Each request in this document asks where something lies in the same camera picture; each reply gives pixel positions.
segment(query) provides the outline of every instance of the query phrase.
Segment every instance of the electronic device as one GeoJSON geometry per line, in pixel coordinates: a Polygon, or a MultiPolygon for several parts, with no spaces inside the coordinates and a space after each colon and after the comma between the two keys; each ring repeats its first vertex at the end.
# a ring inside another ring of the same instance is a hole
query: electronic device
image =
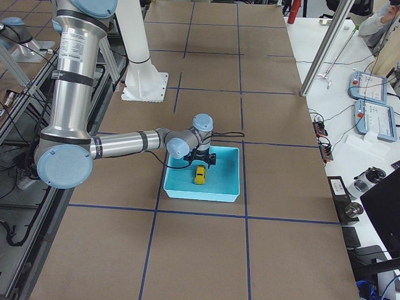
{"type": "Polygon", "coordinates": [[[386,77],[357,71],[351,75],[347,91],[354,99],[386,103],[387,85],[386,77]]]}
{"type": "Polygon", "coordinates": [[[400,257],[400,169],[361,196],[372,225],[392,258],[400,257]]]}
{"type": "Polygon", "coordinates": [[[355,106],[354,122],[361,134],[374,131],[378,139],[390,142],[398,140],[394,111],[391,106],[359,99],[355,106]]]}

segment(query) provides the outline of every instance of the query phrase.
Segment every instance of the screen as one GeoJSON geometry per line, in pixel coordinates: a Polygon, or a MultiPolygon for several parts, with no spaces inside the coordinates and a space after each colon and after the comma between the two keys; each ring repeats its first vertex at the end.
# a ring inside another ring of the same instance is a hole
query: screen
{"type": "Polygon", "coordinates": [[[369,97],[382,101],[383,78],[370,74],[360,73],[358,93],[362,97],[369,97]]]}
{"type": "Polygon", "coordinates": [[[361,196],[361,203],[392,258],[400,257],[400,169],[361,196]]]}
{"type": "Polygon", "coordinates": [[[385,136],[393,136],[390,109],[386,106],[365,102],[365,129],[385,136]]]}

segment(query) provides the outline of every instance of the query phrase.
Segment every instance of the brown cardboard surface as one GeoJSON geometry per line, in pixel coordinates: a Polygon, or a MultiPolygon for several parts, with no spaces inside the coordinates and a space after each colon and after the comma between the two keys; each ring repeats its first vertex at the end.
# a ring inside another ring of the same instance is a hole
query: brown cardboard surface
{"type": "Polygon", "coordinates": [[[176,126],[189,126],[197,113],[212,116],[214,131],[241,131],[241,102],[238,92],[180,90],[176,103],[176,126]]]}
{"type": "MultiPolygon", "coordinates": [[[[165,151],[156,151],[164,159],[165,151]]],[[[76,204],[154,209],[163,166],[140,154],[94,161],[89,179],[70,200],[76,204]]]]}
{"type": "Polygon", "coordinates": [[[193,3],[153,1],[145,22],[190,23],[193,3]]]}
{"type": "Polygon", "coordinates": [[[131,133],[161,127],[170,128],[176,90],[167,89],[163,102],[123,101],[121,93],[115,92],[100,126],[100,133],[131,133]]]}
{"type": "Polygon", "coordinates": [[[40,2],[39,1],[14,1],[14,4],[7,8],[8,11],[26,11],[27,13],[32,11],[40,2]]]}
{"type": "Polygon", "coordinates": [[[164,51],[150,51],[151,62],[159,72],[169,74],[168,87],[177,88],[183,71],[183,54],[164,51]]]}
{"type": "Polygon", "coordinates": [[[252,299],[359,299],[338,225],[249,220],[252,299]]]}
{"type": "Polygon", "coordinates": [[[238,29],[232,26],[192,25],[187,50],[238,54],[238,29]]]}
{"type": "Polygon", "coordinates": [[[143,300],[247,299],[243,219],[158,214],[143,300]]]}
{"type": "Polygon", "coordinates": [[[239,90],[239,63],[236,55],[187,53],[182,88],[239,90]]]}
{"type": "Polygon", "coordinates": [[[304,98],[243,94],[242,100],[246,141],[317,146],[304,98]]]}
{"type": "Polygon", "coordinates": [[[225,3],[213,3],[211,7],[208,3],[197,2],[193,11],[192,23],[237,26],[236,7],[225,3]]]}
{"type": "Polygon", "coordinates": [[[245,145],[250,216],[337,222],[314,148],[245,145]]]}
{"type": "Polygon", "coordinates": [[[293,56],[286,28],[240,27],[240,53],[246,58],[293,56]]]}
{"type": "Polygon", "coordinates": [[[31,12],[27,17],[25,17],[24,22],[27,26],[44,27],[51,20],[51,16],[51,13],[31,12]]]}
{"type": "Polygon", "coordinates": [[[282,7],[239,5],[238,8],[240,26],[286,27],[282,16],[282,7]]]}
{"type": "Polygon", "coordinates": [[[152,218],[69,207],[30,299],[137,299],[152,218]]]}
{"type": "Polygon", "coordinates": [[[243,91],[292,94],[300,91],[300,77],[293,57],[244,56],[241,66],[243,91]]]}
{"type": "Polygon", "coordinates": [[[189,25],[146,23],[149,49],[184,51],[189,25]]]}

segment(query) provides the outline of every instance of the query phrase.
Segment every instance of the person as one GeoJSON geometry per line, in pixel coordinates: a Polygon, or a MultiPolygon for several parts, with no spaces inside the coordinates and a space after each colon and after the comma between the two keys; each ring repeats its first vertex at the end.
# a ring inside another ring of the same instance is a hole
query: person
{"type": "Polygon", "coordinates": [[[398,6],[400,3],[398,2],[400,1],[388,1],[376,13],[360,24],[358,34],[364,38],[374,55],[380,52],[391,33],[400,25],[400,7],[398,6]]]}

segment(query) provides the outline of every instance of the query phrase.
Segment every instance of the red bottle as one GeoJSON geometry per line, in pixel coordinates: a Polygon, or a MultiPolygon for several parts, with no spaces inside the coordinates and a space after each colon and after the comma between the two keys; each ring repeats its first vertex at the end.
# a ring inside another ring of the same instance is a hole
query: red bottle
{"type": "Polygon", "coordinates": [[[290,10],[290,14],[289,14],[289,19],[287,19],[287,22],[289,24],[293,24],[294,20],[298,14],[299,8],[301,5],[301,0],[294,0],[293,4],[292,4],[292,9],[290,10]]]}

